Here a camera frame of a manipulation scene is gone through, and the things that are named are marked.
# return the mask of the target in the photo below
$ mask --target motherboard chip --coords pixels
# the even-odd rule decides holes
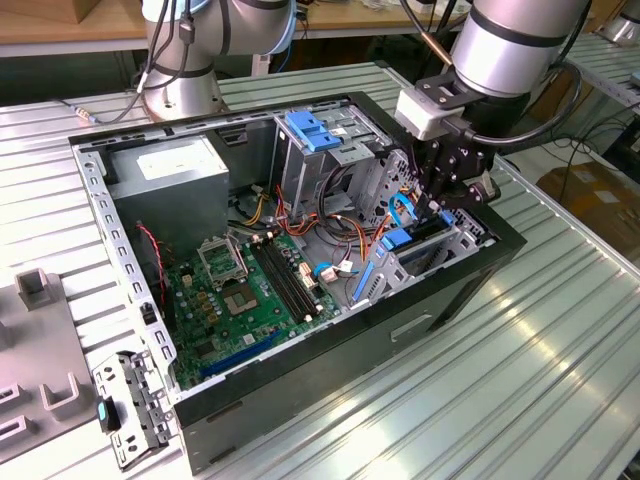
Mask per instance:
[[[258,306],[258,299],[246,283],[227,288],[222,295],[231,315],[240,315]]]
[[[216,351],[211,340],[207,340],[200,345],[196,345],[195,350],[198,356],[204,359],[209,358],[212,354],[215,354]]]

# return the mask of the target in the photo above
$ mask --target black cable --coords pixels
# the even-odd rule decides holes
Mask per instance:
[[[174,23],[174,20],[172,19],[171,26],[170,26],[171,30],[173,30],[173,26],[174,26],[173,23]],[[143,90],[158,90],[161,88],[165,88],[168,85],[175,82],[178,78],[180,78],[184,74],[184,71],[187,67],[187,59],[189,58],[189,47],[195,40],[195,27],[193,26],[193,17],[191,16],[191,0],[186,0],[185,2],[184,10],[182,11],[182,16],[180,18],[180,29],[181,29],[180,38],[184,43],[184,47],[182,50],[182,58],[180,60],[180,67],[178,68],[178,71],[174,73],[171,76],[171,78],[169,78],[168,80],[158,85],[151,85],[148,87],[144,86]]]
[[[160,59],[160,55],[162,55],[164,53],[164,51],[167,48],[169,48],[169,45],[173,41],[173,34],[174,34],[175,23],[176,23],[176,8],[177,8],[177,6],[178,6],[178,0],[171,0],[171,12],[169,13],[169,15],[171,16],[170,17],[171,18],[171,22],[169,24],[169,35],[167,36],[167,39],[164,41],[164,43],[158,49],[158,52],[153,55],[153,58],[151,59],[151,68],[149,68],[147,70],[147,73],[151,72],[151,70],[153,68],[155,68],[155,66],[158,64],[158,60]],[[162,24],[163,22],[164,22],[164,15],[161,17],[160,24]]]
[[[589,17],[589,10],[591,9],[591,3],[592,3],[592,0],[589,0],[585,5],[584,10],[582,10],[582,13],[580,14],[580,18],[578,19],[578,23],[576,23],[575,28],[573,29],[573,32],[571,32],[571,36],[569,37],[569,40],[567,41],[564,48],[562,49],[562,52],[560,52],[560,55],[558,55],[558,58],[556,58],[555,63],[564,62],[564,59],[569,53],[569,50],[571,50],[573,45],[576,43],[576,40],[578,39],[578,35],[580,35],[580,32],[582,32],[582,29],[587,23],[587,18]]]
[[[468,16],[469,16],[468,13],[464,13],[464,14],[460,15],[459,17],[457,17],[452,22],[450,22],[447,25],[445,25],[444,27],[440,28],[433,36],[435,37],[436,40],[442,40],[447,33],[449,33],[454,28],[459,27],[464,22],[466,22]]]
[[[162,8],[160,9],[160,16],[158,17],[158,22],[156,23],[156,28],[153,30],[151,43],[149,44],[149,53],[147,55],[147,67],[145,69],[147,73],[151,72],[151,67],[153,66],[154,52],[156,50],[156,46],[158,45],[158,37],[160,36],[160,30],[162,29],[162,23],[164,22],[164,17],[167,14],[167,8],[169,8],[169,0],[164,0],[162,2]]]
[[[574,85],[573,96],[571,97],[571,100],[567,102],[564,105],[564,107],[562,107],[562,109],[558,113],[556,113],[546,123],[540,125],[539,127],[534,128],[533,130],[530,130],[527,133],[516,135],[515,137],[507,137],[507,138],[487,137],[485,135],[478,135],[476,132],[472,130],[467,130],[464,133],[465,137],[472,142],[480,143],[482,145],[489,145],[492,147],[507,147],[507,146],[513,146],[513,145],[517,145],[517,144],[532,140],[548,132],[553,127],[558,125],[571,113],[571,111],[573,110],[573,107],[578,102],[578,98],[580,98],[580,91],[582,90],[582,77],[580,75],[580,70],[578,70],[578,68],[576,68],[575,66],[567,62],[563,62],[562,67],[564,67],[566,71],[571,73],[571,76],[573,77],[573,85]],[[451,120],[448,118],[445,118],[442,122],[443,124],[448,124],[452,126],[454,129],[457,129],[457,127],[454,124],[452,124]]]
[[[617,117],[618,115],[626,112],[627,110],[633,110],[634,108],[640,106],[640,102],[636,102],[632,105],[629,105],[628,107],[625,107],[621,110],[618,110],[617,112],[603,118],[602,120],[600,120],[599,122],[595,123],[591,128],[589,128],[589,130],[587,130],[587,133],[585,133],[581,139],[580,142],[576,143],[576,146],[573,149],[573,152],[571,153],[571,157],[569,157],[569,162],[567,163],[567,169],[564,172],[564,179],[562,180],[562,188],[560,189],[560,194],[558,195],[558,203],[560,205],[562,205],[562,200],[564,199],[564,193],[567,189],[567,181],[569,180],[569,171],[571,170],[571,165],[573,165],[573,159],[576,155],[576,153],[578,152],[578,147],[580,146],[581,143],[583,143],[584,141],[586,141],[587,138],[589,138],[589,135],[591,134],[591,132],[593,132],[596,128],[598,128],[598,126],[608,122],[609,120],[611,120],[612,118]]]
[[[409,17],[409,20],[411,20],[411,23],[413,23],[413,26],[416,27],[416,29],[421,34],[427,34],[428,32],[424,29],[424,27],[420,23],[420,20],[418,20],[418,17],[416,17],[415,12],[413,10],[411,10],[411,7],[409,6],[409,3],[407,2],[407,0],[400,0],[400,5],[402,5],[402,8],[404,9],[404,12]],[[433,9],[431,10],[431,18],[433,18],[433,14],[435,13],[435,11],[436,11],[436,5],[435,5],[435,2],[434,2]]]
[[[164,88],[170,84],[172,84],[173,82],[175,82],[178,78],[180,78],[182,76],[182,74],[184,73],[184,70],[187,66],[187,58],[189,58],[189,47],[191,45],[189,45],[188,43],[185,43],[184,48],[182,50],[182,58],[180,59],[180,68],[178,69],[178,71],[176,73],[174,73],[171,78],[169,78],[168,80],[159,83],[158,85],[150,85],[150,86],[145,86],[144,90],[158,90],[160,88]]]
[[[447,3],[447,6],[444,7],[444,12],[442,13],[442,18],[440,19],[440,23],[438,24],[438,29],[436,30],[436,33],[438,33],[440,30],[442,30],[447,23],[449,23],[449,19],[451,18],[451,14],[453,13],[453,9],[456,6],[456,1],[457,0],[449,0],[449,2]],[[436,11],[436,5],[433,5],[433,11]]]

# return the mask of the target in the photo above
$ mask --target metal frame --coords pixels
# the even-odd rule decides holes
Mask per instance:
[[[640,87],[630,81],[640,71],[640,46],[619,47],[595,33],[580,35],[567,60],[587,82],[625,107],[640,102]]]

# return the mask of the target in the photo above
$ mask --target yellow wire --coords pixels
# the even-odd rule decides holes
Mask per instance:
[[[262,216],[263,202],[264,202],[264,195],[260,195],[260,199],[258,200],[258,207],[256,208],[256,213],[253,215],[253,217],[251,217],[251,220],[247,220],[246,222],[244,222],[245,225],[250,227],[251,225],[258,223],[258,220],[260,220],[260,217]]]

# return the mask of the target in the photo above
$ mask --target aluminum extrusion table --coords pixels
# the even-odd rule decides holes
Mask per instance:
[[[373,64],[221,82],[232,108],[404,81]],[[85,98],[115,115],[124,94]],[[63,277],[90,367],[139,348],[56,103],[0,109],[0,269]],[[126,123],[147,122],[142,108]],[[640,448],[640,273],[502,161],[493,207],[528,243],[454,321],[199,478],[611,478]],[[126,475],[97,421],[0,478],[188,478],[179,442]]]
[[[582,72],[584,79],[605,95],[629,107],[640,102],[640,88],[631,83],[640,72],[640,46],[619,47],[601,36],[580,35],[567,60]]]

